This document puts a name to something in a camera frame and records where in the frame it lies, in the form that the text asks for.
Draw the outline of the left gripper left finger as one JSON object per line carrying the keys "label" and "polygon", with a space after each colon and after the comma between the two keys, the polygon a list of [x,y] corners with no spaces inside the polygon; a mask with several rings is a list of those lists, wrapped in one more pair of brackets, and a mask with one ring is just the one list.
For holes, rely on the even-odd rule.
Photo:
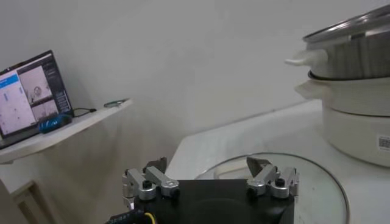
{"label": "left gripper left finger", "polygon": [[180,184],[165,175],[166,158],[149,161],[140,172],[126,169],[122,174],[122,199],[129,209],[135,208],[135,200],[149,202],[163,198],[176,200],[180,195]]}

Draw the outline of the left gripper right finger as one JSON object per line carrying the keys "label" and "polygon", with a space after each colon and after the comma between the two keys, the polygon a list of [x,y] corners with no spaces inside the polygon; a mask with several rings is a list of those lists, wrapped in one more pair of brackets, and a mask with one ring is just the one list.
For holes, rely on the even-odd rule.
{"label": "left gripper right finger", "polygon": [[296,197],[299,194],[299,173],[295,167],[282,171],[266,159],[247,157],[247,166],[252,178],[246,181],[247,194],[258,198],[267,192],[274,198]]}

